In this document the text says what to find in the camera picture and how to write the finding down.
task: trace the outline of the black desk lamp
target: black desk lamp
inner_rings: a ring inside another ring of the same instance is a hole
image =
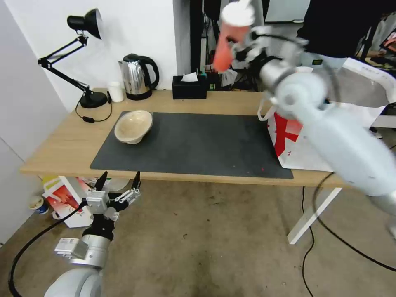
[[[101,22],[102,19],[98,9],[90,10],[84,17],[69,16],[67,18],[67,24],[69,25],[70,28],[76,31],[78,37],[72,42],[61,47],[60,49],[57,49],[55,52],[38,60],[38,64],[41,67],[47,69],[48,71],[51,71],[52,73],[56,74],[60,78],[63,78],[65,81],[71,83],[73,86],[79,88],[84,92],[81,99],[79,100],[79,103],[84,108],[96,108],[102,106],[107,102],[107,96],[103,93],[91,91],[90,87],[87,84],[78,82],[68,77],[59,70],[56,70],[53,67],[53,65],[56,62],[59,62],[63,58],[66,58],[68,55],[71,55],[72,53],[78,51],[79,49],[87,45],[88,37],[84,35],[84,31],[88,31],[91,35],[95,36],[96,38],[102,39],[99,33],[99,27],[101,26]],[[56,55],[60,51],[64,50],[65,48],[69,47],[70,45],[76,42],[81,43],[81,45],[66,54]]]

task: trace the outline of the wooden table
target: wooden table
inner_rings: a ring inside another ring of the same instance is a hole
[[[22,166],[21,172],[37,175],[57,175],[66,187],[76,197],[81,199],[85,193],[76,182],[76,176],[98,177],[103,171],[90,169],[101,145],[114,126],[122,111],[144,109],[150,112],[169,113],[204,113],[225,115],[256,115],[262,93],[256,92],[208,92],[207,99],[173,100],[172,91],[155,91],[153,95],[143,101],[125,99],[121,103],[113,104],[111,117],[99,123],[85,123],[72,112],[57,127],[55,132],[39,147],[39,149]],[[265,113],[270,103],[263,108]],[[105,118],[110,106],[106,104],[93,110],[79,107],[79,113],[97,120]],[[142,172],[141,179],[191,181],[191,182],[219,182],[231,184],[260,184],[275,186],[317,186],[328,174],[327,172],[292,170],[293,179],[274,179],[261,177],[227,177],[198,174],[173,174],[166,172]],[[109,177],[133,178],[135,172],[108,172]],[[318,214],[331,202],[342,187],[346,185],[337,176],[329,178],[318,197]],[[289,242],[294,244],[316,219],[313,209],[306,211],[295,228],[288,235]]]

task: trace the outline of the electric kettle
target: electric kettle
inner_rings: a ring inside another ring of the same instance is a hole
[[[131,100],[143,100],[151,96],[151,91],[155,89],[160,80],[157,64],[149,57],[129,54],[118,61],[124,80],[127,98]],[[147,65],[153,67],[156,80],[150,80]]]

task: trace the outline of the black shirt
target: black shirt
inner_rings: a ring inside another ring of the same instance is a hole
[[[380,21],[382,13],[395,10],[396,0],[311,0],[297,34],[309,40],[308,52],[352,57],[359,40]]]

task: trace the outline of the tissue box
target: tissue box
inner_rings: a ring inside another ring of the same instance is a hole
[[[173,99],[206,99],[206,77],[199,75],[197,82],[182,82],[182,75],[174,76]]]

